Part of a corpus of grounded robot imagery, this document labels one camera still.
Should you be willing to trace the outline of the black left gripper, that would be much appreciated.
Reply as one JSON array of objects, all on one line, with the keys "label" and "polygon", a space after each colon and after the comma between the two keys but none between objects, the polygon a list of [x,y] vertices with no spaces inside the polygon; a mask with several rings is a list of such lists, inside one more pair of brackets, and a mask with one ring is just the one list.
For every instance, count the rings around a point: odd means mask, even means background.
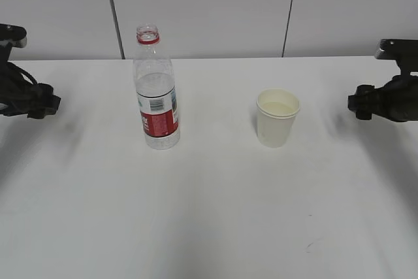
[{"label": "black left gripper", "polygon": [[8,59],[13,46],[1,46],[1,114],[41,120],[57,113],[61,98],[49,84],[39,83],[25,70]]}]

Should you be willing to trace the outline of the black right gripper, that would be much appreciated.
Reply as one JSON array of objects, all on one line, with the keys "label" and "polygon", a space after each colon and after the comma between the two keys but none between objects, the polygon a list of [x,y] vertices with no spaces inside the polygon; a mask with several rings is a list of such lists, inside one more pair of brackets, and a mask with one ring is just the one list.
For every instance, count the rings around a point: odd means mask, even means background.
[{"label": "black right gripper", "polygon": [[400,74],[383,87],[360,85],[347,98],[347,108],[358,120],[371,120],[375,114],[393,122],[417,121],[416,59],[396,61]]}]

